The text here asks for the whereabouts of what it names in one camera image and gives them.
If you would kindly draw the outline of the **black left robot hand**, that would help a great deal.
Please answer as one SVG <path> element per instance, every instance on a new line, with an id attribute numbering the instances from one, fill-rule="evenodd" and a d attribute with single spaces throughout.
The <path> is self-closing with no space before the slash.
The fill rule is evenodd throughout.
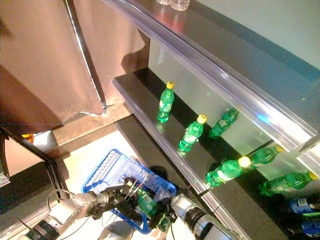
<path id="1" fill-rule="evenodd" d="M 122 215 L 133 222 L 141 223 L 143 217 L 137 212 L 138 192 L 134 193 L 137 181 L 132 176 L 125 177 L 123 185 L 115 190 L 113 202 Z"/>

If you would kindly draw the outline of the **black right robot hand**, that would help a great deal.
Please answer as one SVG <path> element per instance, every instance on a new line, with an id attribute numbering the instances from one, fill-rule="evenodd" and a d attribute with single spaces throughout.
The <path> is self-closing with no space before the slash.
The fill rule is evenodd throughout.
<path id="1" fill-rule="evenodd" d="M 177 220 L 177 215 L 171 207 L 171 198 L 164 198 L 156 202 L 155 210 L 150 214 L 148 226 L 150 229 L 159 229 L 166 232 L 172 223 Z"/>

